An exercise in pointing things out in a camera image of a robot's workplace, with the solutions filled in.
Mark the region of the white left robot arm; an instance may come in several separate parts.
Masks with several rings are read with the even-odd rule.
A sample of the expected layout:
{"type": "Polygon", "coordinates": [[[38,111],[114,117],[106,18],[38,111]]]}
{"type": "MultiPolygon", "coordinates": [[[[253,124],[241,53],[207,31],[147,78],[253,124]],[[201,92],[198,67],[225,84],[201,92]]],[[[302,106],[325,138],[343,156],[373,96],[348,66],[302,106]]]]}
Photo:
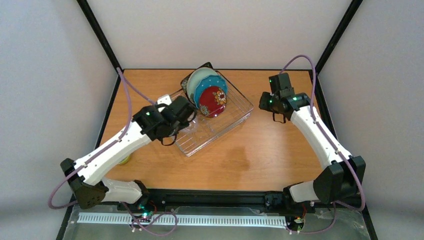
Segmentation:
{"type": "Polygon", "coordinates": [[[158,140],[175,138],[196,117],[196,107],[185,97],[174,100],[161,97],[155,105],[137,112],[120,132],[103,145],[77,160],[66,158],[60,164],[81,209],[104,202],[134,204],[148,197],[148,190],[139,180],[119,181],[105,175],[134,151],[158,140]]]}

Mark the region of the dark red plate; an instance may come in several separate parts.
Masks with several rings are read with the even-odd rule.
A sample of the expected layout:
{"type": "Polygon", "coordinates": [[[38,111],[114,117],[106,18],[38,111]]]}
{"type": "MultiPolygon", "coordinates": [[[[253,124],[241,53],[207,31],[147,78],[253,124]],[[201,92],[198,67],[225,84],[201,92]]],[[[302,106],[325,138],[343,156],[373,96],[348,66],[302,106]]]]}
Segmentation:
{"type": "Polygon", "coordinates": [[[207,118],[215,118],[226,108],[227,95],[218,86],[210,86],[199,97],[199,109],[207,118]]]}

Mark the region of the wire metal dish rack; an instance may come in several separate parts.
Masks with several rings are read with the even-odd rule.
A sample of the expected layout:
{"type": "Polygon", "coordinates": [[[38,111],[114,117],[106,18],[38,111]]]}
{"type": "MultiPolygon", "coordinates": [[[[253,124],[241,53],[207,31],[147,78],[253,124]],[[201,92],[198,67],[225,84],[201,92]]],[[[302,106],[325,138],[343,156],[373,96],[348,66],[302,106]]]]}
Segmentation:
{"type": "Polygon", "coordinates": [[[245,121],[254,108],[254,105],[224,75],[218,70],[215,71],[217,75],[226,80],[228,86],[225,110],[217,117],[205,117],[201,113],[200,108],[189,100],[189,97],[184,94],[182,89],[172,93],[170,96],[172,100],[178,96],[187,98],[190,103],[194,104],[196,115],[201,117],[200,126],[196,132],[185,134],[179,131],[176,136],[175,144],[187,157],[245,121]]]}

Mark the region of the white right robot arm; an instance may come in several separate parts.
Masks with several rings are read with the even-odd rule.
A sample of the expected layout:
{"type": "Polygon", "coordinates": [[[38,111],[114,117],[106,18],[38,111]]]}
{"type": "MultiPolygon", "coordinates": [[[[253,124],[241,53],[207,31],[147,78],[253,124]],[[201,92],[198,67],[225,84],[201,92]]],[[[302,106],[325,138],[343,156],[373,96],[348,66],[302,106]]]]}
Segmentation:
{"type": "Polygon", "coordinates": [[[352,208],[343,202],[355,195],[360,196],[362,211],[366,206],[362,180],[366,163],[361,156],[353,156],[344,148],[320,118],[312,98],[306,93],[295,93],[289,75],[280,73],[268,78],[270,92],[263,92],[259,108],[281,114],[283,121],[290,121],[303,134],[315,152],[322,172],[311,181],[293,184],[284,188],[289,203],[321,202],[338,203],[352,208]]]}

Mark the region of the light green round plate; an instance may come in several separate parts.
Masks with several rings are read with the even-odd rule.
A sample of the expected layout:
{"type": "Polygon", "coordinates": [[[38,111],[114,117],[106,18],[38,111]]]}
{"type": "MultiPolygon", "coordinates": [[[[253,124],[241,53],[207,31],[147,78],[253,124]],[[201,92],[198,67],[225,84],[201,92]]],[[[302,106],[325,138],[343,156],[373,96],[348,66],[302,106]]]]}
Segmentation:
{"type": "Polygon", "coordinates": [[[206,77],[217,76],[218,73],[209,67],[200,67],[191,73],[187,80],[186,94],[189,100],[194,104],[194,93],[199,83],[206,77]]]}

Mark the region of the blue polka dot plate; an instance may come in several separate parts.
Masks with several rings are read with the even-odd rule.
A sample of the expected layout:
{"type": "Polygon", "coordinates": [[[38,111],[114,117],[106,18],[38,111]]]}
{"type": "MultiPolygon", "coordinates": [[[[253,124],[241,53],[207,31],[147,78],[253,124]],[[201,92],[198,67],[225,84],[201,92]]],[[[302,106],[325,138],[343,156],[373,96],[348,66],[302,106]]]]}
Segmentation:
{"type": "Polygon", "coordinates": [[[221,106],[227,103],[228,85],[220,75],[203,77],[194,89],[193,101],[196,107],[221,106]]]}

